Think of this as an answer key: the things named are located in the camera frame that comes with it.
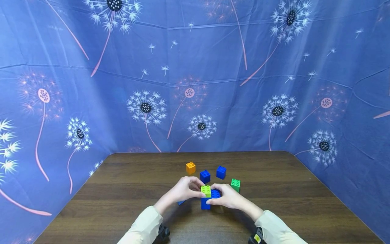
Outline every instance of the brown table surface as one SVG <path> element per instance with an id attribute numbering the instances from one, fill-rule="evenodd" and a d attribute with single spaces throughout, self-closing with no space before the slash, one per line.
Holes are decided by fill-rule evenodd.
<path id="1" fill-rule="evenodd" d="M 37 244 L 117 243 L 138 214 L 153 205 L 192 161 L 212 183 L 241 180 L 240 193 L 278 215 L 308 243 L 382 243 L 301 162 L 283 151 L 222 153 L 118 153 L 109 156 L 48 226 Z M 215 177 L 226 167 L 224 180 Z M 172 244 L 248 243 L 254 223 L 237 210 L 199 199 L 164 215 Z"/>

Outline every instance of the sleeve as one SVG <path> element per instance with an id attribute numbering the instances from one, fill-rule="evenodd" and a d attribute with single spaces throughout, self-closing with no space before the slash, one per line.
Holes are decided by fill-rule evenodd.
<path id="1" fill-rule="evenodd" d="M 293 232 L 278 216 L 265 210 L 255 222 L 263 229 L 263 238 L 267 244 L 307 244 Z"/>
<path id="2" fill-rule="evenodd" d="M 163 217 L 153 206 L 147 207 L 117 244 L 152 244 Z"/>

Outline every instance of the green lego brick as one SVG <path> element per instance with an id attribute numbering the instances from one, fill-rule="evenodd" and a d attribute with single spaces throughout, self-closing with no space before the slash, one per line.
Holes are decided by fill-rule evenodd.
<path id="1" fill-rule="evenodd" d="M 240 180 L 232 179 L 232 183 L 230 185 L 234 190 L 236 190 L 236 192 L 240 192 L 240 184 L 241 184 Z"/>
<path id="2" fill-rule="evenodd" d="M 200 187 L 200 191 L 204 194 L 206 194 L 206 197 L 207 198 L 210 198 L 211 197 L 211 189 L 210 189 L 210 186 L 209 185 L 202 185 Z"/>

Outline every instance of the blue fabric backdrop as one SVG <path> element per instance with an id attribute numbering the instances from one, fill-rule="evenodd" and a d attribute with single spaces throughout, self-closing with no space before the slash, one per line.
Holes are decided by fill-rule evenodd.
<path id="1" fill-rule="evenodd" d="M 390 243 L 389 13 L 0 1 L 0 243 L 34 242 L 111 153 L 261 150 L 296 155 Z"/>

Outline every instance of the hand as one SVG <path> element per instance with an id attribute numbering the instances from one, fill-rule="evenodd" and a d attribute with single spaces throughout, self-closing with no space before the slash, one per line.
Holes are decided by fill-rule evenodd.
<path id="1" fill-rule="evenodd" d="M 211 189 L 218 189 L 222 193 L 220 198 L 211 198 L 207 200 L 206 204 L 211 205 L 222 205 L 227 208 L 239 209 L 243 202 L 246 200 L 236 190 L 227 184 L 213 184 Z"/>
<path id="2" fill-rule="evenodd" d="M 175 202 L 189 198 L 203 198 L 205 194 L 200 191 L 202 185 L 204 184 L 198 177 L 184 176 L 157 201 L 154 208 L 162 215 Z"/>

